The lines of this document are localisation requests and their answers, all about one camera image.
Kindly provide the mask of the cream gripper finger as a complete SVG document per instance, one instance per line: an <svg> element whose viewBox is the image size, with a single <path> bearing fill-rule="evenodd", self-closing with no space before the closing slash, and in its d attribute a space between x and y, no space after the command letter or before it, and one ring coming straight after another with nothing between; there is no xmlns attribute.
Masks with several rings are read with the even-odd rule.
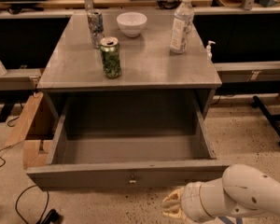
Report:
<svg viewBox="0 0 280 224"><path fill-rule="evenodd" d="M163 211L162 214L165 217L170 217L170 218L179 219L179 220L183 220L183 221L186 220L185 214L180 209L178 209L177 211Z"/></svg>
<svg viewBox="0 0 280 224"><path fill-rule="evenodd" d="M177 210L181 207L181 196L183 188L175 189L168 194L161 202L161 206L166 210Z"/></svg>

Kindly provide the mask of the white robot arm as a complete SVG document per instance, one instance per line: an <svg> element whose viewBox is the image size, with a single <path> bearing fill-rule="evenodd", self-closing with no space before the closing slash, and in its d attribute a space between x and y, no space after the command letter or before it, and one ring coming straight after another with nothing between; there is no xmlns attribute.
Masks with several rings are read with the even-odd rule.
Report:
<svg viewBox="0 0 280 224"><path fill-rule="evenodd" d="M217 217L280 217L280 183L254 167L234 164L218 179L172 191L162 201L162 214L195 223Z"/></svg>

